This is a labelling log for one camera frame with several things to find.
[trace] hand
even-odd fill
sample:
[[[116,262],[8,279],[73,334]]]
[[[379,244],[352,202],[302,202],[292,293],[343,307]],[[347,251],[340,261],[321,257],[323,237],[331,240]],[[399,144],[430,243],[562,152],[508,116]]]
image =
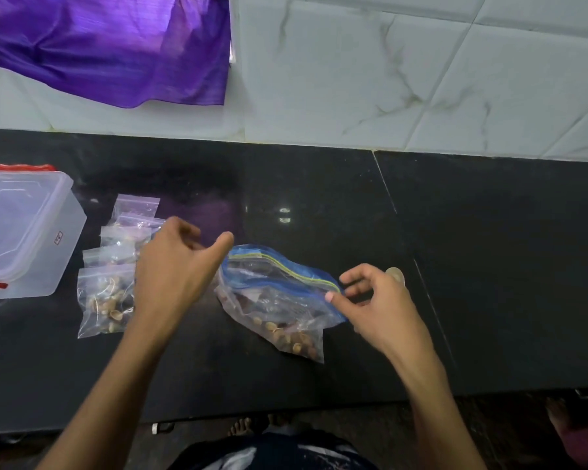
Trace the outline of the hand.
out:
[[[233,235],[224,232],[207,249],[198,243],[200,235],[196,226],[171,217],[141,248],[135,271],[133,326],[142,324],[168,339],[213,280],[233,246]]]
[[[340,276],[343,284],[353,284],[344,295],[328,292],[331,302],[355,330],[384,353],[400,374],[423,366],[435,368],[439,359],[427,326],[418,315],[405,285],[376,267],[361,264]],[[347,297],[373,290],[368,302],[354,304]]]

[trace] yellow zipper line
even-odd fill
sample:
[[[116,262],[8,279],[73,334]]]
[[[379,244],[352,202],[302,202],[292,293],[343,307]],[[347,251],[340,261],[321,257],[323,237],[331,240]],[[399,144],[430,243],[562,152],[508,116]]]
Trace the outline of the yellow zipper line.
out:
[[[267,254],[264,254],[262,252],[259,252],[259,253],[257,253],[257,252],[251,252],[249,254],[236,254],[234,256],[229,256],[229,260],[230,259],[247,259],[247,258],[268,259],[272,263],[274,263],[274,265],[276,265],[277,267],[279,267],[281,270],[283,270],[284,272],[287,272],[288,274],[290,274],[293,277],[296,277],[300,281],[303,281],[303,282],[312,282],[312,283],[320,282],[320,283],[323,283],[323,284],[327,284],[331,288],[335,289],[337,292],[340,291],[340,289],[333,282],[331,282],[329,280],[324,280],[324,279],[314,279],[312,277],[306,277],[306,276],[297,274],[295,271],[290,270],[289,268],[287,268],[286,266],[284,266],[281,262],[279,262],[278,260],[276,260],[274,257],[269,256]]]

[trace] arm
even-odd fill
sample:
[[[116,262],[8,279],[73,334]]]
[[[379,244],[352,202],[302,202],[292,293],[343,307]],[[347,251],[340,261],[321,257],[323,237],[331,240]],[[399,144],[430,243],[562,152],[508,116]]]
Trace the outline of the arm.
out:
[[[448,385],[447,374],[408,290],[378,268],[362,264],[342,276],[354,283],[326,300],[357,331],[387,356],[407,389],[414,413],[418,450],[428,469],[485,470]],[[355,305],[347,297],[373,290],[369,303]]]
[[[204,249],[200,230],[177,217],[141,249],[135,315],[90,394],[38,470],[124,468],[159,358],[187,308],[211,282],[233,246],[222,234]]]

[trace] purple cloth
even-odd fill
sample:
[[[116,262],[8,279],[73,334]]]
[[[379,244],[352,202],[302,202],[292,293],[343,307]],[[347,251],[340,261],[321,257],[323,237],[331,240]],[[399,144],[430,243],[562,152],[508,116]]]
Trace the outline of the purple cloth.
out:
[[[0,0],[0,67],[136,107],[224,104],[228,0]]]

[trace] ziplock bag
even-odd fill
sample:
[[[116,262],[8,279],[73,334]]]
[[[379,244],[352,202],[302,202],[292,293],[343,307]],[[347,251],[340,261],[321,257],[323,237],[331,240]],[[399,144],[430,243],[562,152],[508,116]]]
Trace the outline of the ziplock bag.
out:
[[[103,226],[100,228],[100,247],[108,245],[133,245],[138,251],[150,241],[152,230],[149,227],[115,227]]]
[[[79,338],[123,332],[133,314],[135,264],[81,269],[76,295],[83,309]]]
[[[111,221],[109,224],[114,223],[115,220],[124,213],[155,217],[155,213],[159,207],[159,201],[159,198],[118,194],[115,204],[113,205],[113,213],[111,214]]]
[[[125,226],[125,227],[149,227],[152,229],[152,234],[161,229],[164,225],[165,220],[157,217],[146,217],[141,214],[134,214],[131,212],[123,212],[118,216],[113,223],[114,226]]]
[[[85,264],[85,267],[132,264],[136,259],[137,254],[133,244],[107,245],[83,251],[83,264]]]
[[[322,331],[345,321],[324,296],[341,292],[329,274],[260,245],[237,245],[218,270],[216,295],[238,323],[277,350],[324,363]]]

